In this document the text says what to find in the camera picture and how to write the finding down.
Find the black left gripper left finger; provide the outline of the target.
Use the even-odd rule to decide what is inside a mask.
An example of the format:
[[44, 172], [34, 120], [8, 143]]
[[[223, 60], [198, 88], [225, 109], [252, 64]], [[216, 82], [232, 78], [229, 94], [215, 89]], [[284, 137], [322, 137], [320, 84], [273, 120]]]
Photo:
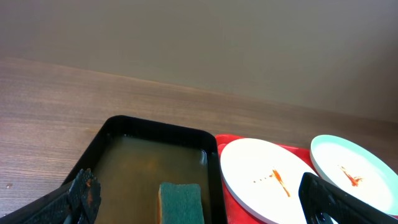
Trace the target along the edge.
[[90, 169], [69, 183], [5, 215], [1, 224], [94, 223], [101, 204], [101, 185]]

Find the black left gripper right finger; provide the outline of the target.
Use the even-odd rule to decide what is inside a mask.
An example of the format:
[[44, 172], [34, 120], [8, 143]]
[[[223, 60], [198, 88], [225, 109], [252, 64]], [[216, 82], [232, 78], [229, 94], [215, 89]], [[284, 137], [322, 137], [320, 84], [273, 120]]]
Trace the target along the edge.
[[397, 218], [309, 172], [302, 176], [298, 195], [308, 224], [397, 224]]

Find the white plate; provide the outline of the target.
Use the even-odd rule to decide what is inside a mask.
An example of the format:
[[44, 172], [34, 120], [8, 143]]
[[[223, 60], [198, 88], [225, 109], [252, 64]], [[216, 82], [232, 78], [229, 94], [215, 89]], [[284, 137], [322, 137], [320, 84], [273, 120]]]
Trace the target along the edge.
[[397, 215], [397, 174], [365, 148], [324, 134], [312, 139], [310, 159], [322, 179], [384, 213]]

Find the white plate dotted sauce streak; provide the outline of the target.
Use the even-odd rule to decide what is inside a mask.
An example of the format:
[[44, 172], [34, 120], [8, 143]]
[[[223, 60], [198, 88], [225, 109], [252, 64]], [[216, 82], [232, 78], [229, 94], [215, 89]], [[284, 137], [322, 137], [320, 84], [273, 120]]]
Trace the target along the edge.
[[304, 173], [315, 171], [298, 156], [274, 143], [242, 138], [220, 155], [223, 180], [233, 198], [266, 223], [306, 223], [299, 199]]

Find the green yellow sponge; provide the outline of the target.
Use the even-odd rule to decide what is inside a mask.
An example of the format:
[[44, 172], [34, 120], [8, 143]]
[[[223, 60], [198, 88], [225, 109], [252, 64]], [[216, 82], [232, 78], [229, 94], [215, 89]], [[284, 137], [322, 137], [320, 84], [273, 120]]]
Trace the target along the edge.
[[158, 191], [157, 219], [159, 224], [204, 224], [200, 186], [162, 183]]

